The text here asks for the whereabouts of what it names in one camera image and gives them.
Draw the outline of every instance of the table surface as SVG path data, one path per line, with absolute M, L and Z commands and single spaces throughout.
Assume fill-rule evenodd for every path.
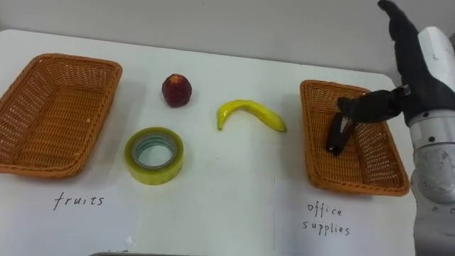
M 308 183 L 304 169 L 300 82 L 392 89 L 387 76 L 10 30 L 0 32 L 0 94 L 41 53 L 113 60 L 124 72 L 109 117 L 78 177 L 43 181 L 0 175 L 0 255 L 81 256 L 123 250 L 251 256 L 414 254 L 412 193 L 395 198 L 322 191 Z M 191 101 L 178 109 L 167 107 L 161 96 L 161 84 L 172 73 L 185 75 L 193 85 Z M 219 132 L 217 109 L 234 99 L 268 106 L 282 116 L 289 131 L 275 132 L 238 112 Z M 408 129 L 402 117 L 389 125 L 410 175 Z M 185 163 L 171 182 L 145 186 L 129 175 L 122 154 L 131 135 L 155 126 L 181 136 Z M 70 201 L 55 207 L 60 196 L 103 198 L 103 203 Z M 321 217 L 314 207 L 322 203 Z M 340 215 L 330 214 L 338 211 Z

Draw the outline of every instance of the gray wall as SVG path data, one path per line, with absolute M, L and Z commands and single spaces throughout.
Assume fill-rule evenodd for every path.
M 396 77 L 376 0 L 0 0 L 0 26 L 370 70 Z M 418 28 L 455 31 L 454 0 L 396 0 Z

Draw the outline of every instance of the yellow banana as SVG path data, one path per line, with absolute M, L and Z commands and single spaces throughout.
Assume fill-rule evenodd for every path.
M 252 100 L 234 100 L 226 102 L 218 110 L 218 129 L 222 130 L 226 119 L 235 111 L 244 110 L 253 114 L 268 127 L 278 131 L 285 132 L 287 130 L 282 118 L 275 112 L 269 110 L 264 105 Z

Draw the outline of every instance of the packing tape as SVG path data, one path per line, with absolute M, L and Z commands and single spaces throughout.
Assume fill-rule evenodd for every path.
M 172 157 L 164 164 L 151 166 L 139 160 L 141 153 L 152 146 L 165 146 Z M 183 142 L 177 133 L 163 127 L 150 127 L 138 131 L 129 139 L 124 151 L 129 172 L 139 182 L 159 185 L 173 179 L 183 166 Z

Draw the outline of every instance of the wicker basket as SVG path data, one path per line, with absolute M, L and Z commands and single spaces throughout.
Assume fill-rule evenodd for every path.
M 35 57 L 0 99 L 0 172 L 69 178 L 84 166 L 122 75 L 118 63 Z
M 358 97 L 366 89 L 334 82 L 303 81 L 305 159 L 309 181 L 317 188 L 342 193 L 403 196 L 409 179 L 386 122 L 359 124 L 340 156 L 326 151 L 339 97 Z

